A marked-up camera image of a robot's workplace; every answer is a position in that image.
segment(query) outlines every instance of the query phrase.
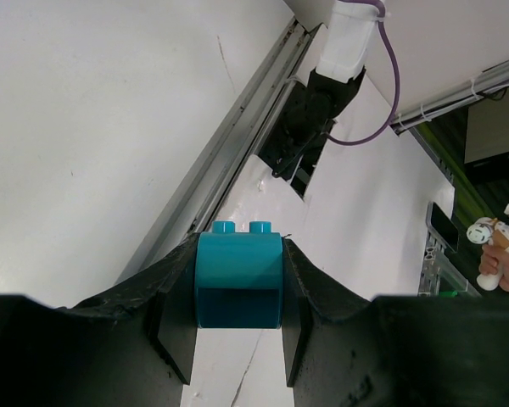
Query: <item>purple cable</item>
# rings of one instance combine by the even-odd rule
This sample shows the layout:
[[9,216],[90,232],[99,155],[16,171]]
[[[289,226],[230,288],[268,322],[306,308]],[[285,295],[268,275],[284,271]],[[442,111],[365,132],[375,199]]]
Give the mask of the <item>purple cable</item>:
[[[339,0],[343,3],[356,3],[356,4],[366,4],[373,7],[376,7],[379,14],[378,18],[382,19],[386,15],[386,8],[384,7],[383,2],[380,0]],[[394,70],[394,100],[392,101],[392,108],[390,109],[389,117],[384,121],[383,125],[379,128],[379,130],[375,131],[371,136],[363,138],[361,140],[356,140],[355,142],[344,142],[342,140],[338,140],[337,138],[333,138],[329,134],[327,134],[328,140],[339,144],[340,146],[358,146],[360,144],[364,144],[365,142],[370,142],[374,138],[378,137],[384,129],[390,123],[392,123],[392,119],[396,115],[396,110],[398,110],[398,102],[400,101],[400,70],[398,69],[398,60],[396,59],[396,54],[394,53],[394,49],[392,49],[392,45],[390,45],[389,37],[387,36],[387,31],[384,29],[384,23],[382,21],[378,21],[378,29],[379,34],[381,35],[381,39],[383,40],[384,47],[387,49],[390,57],[390,63],[392,64],[392,69]]]

